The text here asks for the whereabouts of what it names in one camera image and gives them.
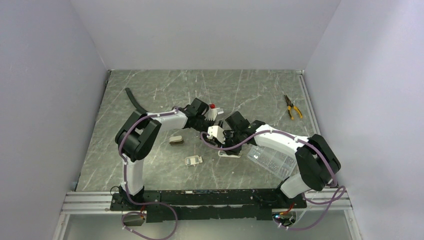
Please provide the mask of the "aluminium frame rail right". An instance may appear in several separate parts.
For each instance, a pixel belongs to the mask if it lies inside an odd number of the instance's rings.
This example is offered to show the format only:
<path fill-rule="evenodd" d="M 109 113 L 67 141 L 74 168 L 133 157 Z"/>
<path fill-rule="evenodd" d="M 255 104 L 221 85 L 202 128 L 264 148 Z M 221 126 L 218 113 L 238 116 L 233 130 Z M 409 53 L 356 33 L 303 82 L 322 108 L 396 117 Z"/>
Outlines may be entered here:
<path fill-rule="evenodd" d="M 304 70 L 296 70 L 295 72 L 296 72 L 296 78 L 299 81 L 303 96 L 305 98 L 306 111 L 307 111 L 307 115 L 309 116 L 310 122 L 312 124 L 313 131 L 314 131 L 315 134 L 321 135 L 321 131 L 319 129 L 319 125 L 318 125 L 317 118 L 316 118 L 316 115 L 315 115 L 315 112 L 314 112 L 314 109 L 313 109 L 313 106 L 312 106 L 310 95 L 308 93 L 307 86 L 306 86 L 306 83 L 305 83 Z"/>

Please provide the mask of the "clear plastic screw organizer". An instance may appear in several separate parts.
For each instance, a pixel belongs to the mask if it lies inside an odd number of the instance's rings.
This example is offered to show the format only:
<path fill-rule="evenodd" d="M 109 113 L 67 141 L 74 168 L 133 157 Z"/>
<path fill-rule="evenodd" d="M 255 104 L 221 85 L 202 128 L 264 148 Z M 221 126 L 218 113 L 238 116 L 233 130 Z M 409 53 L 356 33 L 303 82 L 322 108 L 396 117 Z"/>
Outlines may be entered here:
<path fill-rule="evenodd" d="M 297 165 L 292 157 L 268 147 L 252 146 L 247 157 L 281 180 L 289 178 Z"/>

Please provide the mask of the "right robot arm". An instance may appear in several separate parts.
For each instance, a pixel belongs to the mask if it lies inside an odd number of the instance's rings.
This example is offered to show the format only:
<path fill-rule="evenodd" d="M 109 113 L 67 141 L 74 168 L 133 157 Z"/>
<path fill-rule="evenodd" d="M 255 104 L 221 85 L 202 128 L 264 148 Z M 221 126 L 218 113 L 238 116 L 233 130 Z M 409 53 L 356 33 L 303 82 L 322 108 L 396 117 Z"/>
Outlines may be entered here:
<path fill-rule="evenodd" d="M 309 190 L 321 191 L 338 185 L 336 173 L 341 164 L 326 140 L 319 134 L 310 137 L 278 130 L 263 121 L 249 122 L 239 112 L 226 119 L 229 129 L 208 128 L 211 138 L 220 143 L 219 150 L 235 156 L 244 144 L 272 149 L 295 160 L 298 173 L 284 177 L 275 193 L 275 202 L 282 208 L 293 203 L 296 196 Z"/>

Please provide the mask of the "orange handled pliers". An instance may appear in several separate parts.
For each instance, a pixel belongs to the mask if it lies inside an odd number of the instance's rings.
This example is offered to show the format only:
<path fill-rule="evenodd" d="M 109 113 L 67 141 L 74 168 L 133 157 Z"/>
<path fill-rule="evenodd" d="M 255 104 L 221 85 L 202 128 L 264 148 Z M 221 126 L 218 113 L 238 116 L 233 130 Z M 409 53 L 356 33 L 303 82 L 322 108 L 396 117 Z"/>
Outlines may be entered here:
<path fill-rule="evenodd" d="M 291 120 L 294 120 L 292 110 L 295 110 L 296 113 L 298 114 L 298 116 L 302 119 L 303 118 L 302 112 L 299 110 L 299 108 L 296 105 L 294 105 L 294 103 L 290 100 L 290 98 L 286 94 L 284 94 L 284 99 L 285 99 L 285 102 L 286 102 L 287 113 L 288 113 L 289 118 Z"/>

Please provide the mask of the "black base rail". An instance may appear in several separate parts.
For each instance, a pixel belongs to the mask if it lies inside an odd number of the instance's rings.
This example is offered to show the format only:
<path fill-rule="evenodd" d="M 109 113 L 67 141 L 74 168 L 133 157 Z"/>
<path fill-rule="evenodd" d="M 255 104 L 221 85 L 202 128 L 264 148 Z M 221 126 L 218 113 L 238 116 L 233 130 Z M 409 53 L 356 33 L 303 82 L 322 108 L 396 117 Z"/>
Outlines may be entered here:
<path fill-rule="evenodd" d="M 256 219 L 270 221 L 279 211 L 305 209 L 301 195 L 287 198 L 273 188 L 212 190 L 145 190 L 143 196 L 128 199 L 120 189 L 112 194 L 110 210 L 143 210 L 148 223 L 173 220 Z"/>

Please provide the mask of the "brown stapler base part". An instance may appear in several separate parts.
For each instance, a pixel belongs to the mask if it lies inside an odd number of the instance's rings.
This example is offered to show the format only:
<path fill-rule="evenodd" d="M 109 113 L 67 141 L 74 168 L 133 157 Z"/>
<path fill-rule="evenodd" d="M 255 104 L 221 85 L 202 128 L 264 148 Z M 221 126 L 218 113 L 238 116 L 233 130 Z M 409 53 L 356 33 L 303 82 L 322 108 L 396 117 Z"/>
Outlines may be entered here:
<path fill-rule="evenodd" d="M 168 140 L 170 145 L 179 145 L 184 143 L 184 138 L 181 135 L 172 136 Z"/>

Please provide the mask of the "white staple box tray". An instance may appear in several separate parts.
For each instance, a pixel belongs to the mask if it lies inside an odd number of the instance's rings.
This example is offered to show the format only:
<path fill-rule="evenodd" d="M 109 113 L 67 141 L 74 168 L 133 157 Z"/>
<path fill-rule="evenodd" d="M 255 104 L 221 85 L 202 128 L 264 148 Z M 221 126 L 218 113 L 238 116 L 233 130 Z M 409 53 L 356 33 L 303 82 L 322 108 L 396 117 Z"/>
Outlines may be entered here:
<path fill-rule="evenodd" d="M 184 159 L 184 163 L 186 166 L 195 166 L 201 164 L 203 162 L 203 158 L 199 155 L 188 156 Z"/>

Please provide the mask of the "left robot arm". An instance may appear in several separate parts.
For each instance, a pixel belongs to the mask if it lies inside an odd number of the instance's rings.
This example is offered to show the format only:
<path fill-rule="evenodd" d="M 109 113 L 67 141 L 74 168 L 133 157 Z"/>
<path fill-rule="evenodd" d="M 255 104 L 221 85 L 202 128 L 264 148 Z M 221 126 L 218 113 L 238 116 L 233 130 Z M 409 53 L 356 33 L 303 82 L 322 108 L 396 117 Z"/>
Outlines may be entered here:
<path fill-rule="evenodd" d="M 216 122 L 223 110 L 195 98 L 184 107 L 174 106 L 165 112 L 148 112 L 139 106 L 127 119 L 115 136 L 118 154 L 122 158 L 125 191 L 123 203 L 130 210 L 137 210 L 143 204 L 144 159 L 151 152 L 161 132 L 194 129 L 206 132 Z"/>

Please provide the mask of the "aluminium frame rail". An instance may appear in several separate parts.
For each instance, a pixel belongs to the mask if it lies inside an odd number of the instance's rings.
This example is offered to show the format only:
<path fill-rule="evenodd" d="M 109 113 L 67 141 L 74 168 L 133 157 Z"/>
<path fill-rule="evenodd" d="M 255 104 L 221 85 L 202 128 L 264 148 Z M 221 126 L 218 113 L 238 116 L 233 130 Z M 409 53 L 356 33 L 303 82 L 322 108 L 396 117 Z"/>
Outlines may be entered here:
<path fill-rule="evenodd" d="M 238 190 L 147 190 L 144 199 L 147 202 L 166 203 L 173 207 L 244 207 L 256 206 L 272 209 L 273 212 L 286 211 L 291 205 L 295 210 L 324 210 L 336 190 L 326 188 L 320 192 L 310 190 L 305 197 L 292 200 L 279 199 L 272 189 Z M 118 192 L 113 191 L 77 191 L 68 192 L 60 213 L 71 214 L 119 214 L 142 209 L 140 205 L 126 203 Z"/>
<path fill-rule="evenodd" d="M 305 83 L 304 70 L 296 70 L 295 72 L 296 72 L 296 78 L 299 81 L 303 96 L 305 98 L 306 111 L 307 111 L 307 115 L 309 116 L 310 122 L 312 124 L 313 131 L 314 131 L 315 134 L 321 135 L 321 131 L 319 129 L 319 125 L 318 125 L 317 118 L 316 118 L 316 115 L 315 115 L 315 112 L 314 112 L 314 109 L 313 109 L 313 106 L 312 106 L 310 95 L 308 93 L 307 86 L 306 86 L 306 83 Z"/>

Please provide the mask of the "aluminium frame rail front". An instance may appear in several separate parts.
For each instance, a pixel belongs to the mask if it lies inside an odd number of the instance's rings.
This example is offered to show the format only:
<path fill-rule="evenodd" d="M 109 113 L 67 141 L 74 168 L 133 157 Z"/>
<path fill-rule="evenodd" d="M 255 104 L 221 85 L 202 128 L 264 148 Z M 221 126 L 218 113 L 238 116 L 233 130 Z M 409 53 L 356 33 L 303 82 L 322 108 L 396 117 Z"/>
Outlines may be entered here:
<path fill-rule="evenodd" d="M 326 188 L 320 192 L 310 190 L 305 197 L 292 200 L 279 199 L 272 189 L 238 190 L 147 190 L 144 199 L 147 202 L 166 203 L 173 207 L 244 207 L 256 206 L 272 209 L 273 212 L 286 211 L 291 205 L 295 210 L 324 210 L 336 190 Z M 140 205 L 126 203 L 118 192 L 113 191 L 77 191 L 68 192 L 60 213 L 71 214 L 119 214 L 142 209 Z"/>

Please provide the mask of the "pale green white stapler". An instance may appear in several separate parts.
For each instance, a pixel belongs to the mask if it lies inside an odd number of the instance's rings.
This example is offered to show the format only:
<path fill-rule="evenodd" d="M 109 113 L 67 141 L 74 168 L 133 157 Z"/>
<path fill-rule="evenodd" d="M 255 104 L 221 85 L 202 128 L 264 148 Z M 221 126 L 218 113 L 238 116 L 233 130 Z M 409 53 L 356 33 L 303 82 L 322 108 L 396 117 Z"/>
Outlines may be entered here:
<path fill-rule="evenodd" d="M 242 154 L 239 152 L 224 151 L 224 150 L 219 150 L 217 154 L 221 158 L 240 158 L 242 156 Z"/>

